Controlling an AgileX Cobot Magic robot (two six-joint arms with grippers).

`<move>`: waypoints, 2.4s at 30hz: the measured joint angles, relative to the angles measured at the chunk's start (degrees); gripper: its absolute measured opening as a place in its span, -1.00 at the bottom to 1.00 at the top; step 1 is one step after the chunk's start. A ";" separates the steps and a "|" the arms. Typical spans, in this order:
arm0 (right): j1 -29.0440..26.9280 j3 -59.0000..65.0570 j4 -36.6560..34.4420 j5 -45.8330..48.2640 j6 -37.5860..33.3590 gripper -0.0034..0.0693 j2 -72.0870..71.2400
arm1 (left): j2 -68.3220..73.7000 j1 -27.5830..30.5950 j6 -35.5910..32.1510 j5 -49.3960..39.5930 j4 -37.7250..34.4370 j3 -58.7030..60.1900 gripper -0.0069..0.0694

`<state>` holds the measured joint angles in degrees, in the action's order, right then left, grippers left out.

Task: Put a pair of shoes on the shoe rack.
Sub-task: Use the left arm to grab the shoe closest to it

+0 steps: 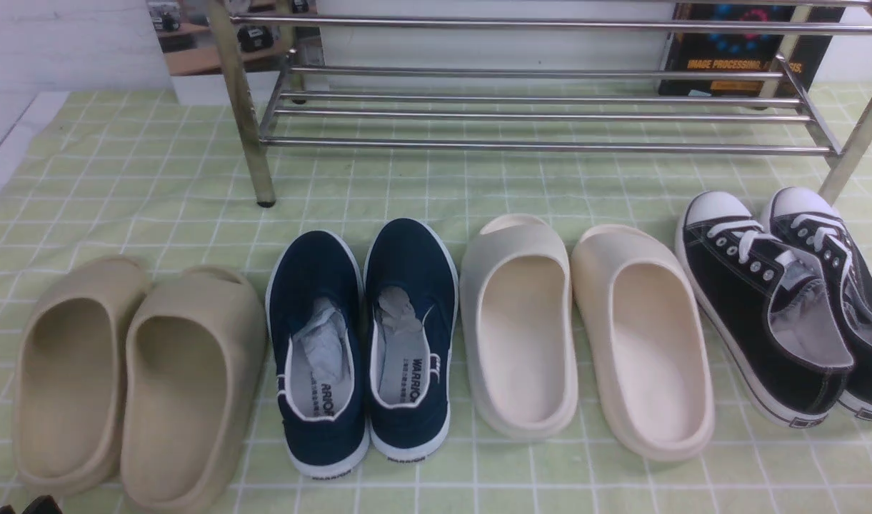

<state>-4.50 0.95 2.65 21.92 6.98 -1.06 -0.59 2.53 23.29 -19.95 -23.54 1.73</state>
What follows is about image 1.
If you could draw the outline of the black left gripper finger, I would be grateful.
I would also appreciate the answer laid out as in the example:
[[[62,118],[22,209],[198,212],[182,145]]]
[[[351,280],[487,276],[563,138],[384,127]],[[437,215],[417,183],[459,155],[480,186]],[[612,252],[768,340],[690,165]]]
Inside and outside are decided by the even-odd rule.
[[[52,495],[39,495],[21,512],[22,514],[63,514]]]

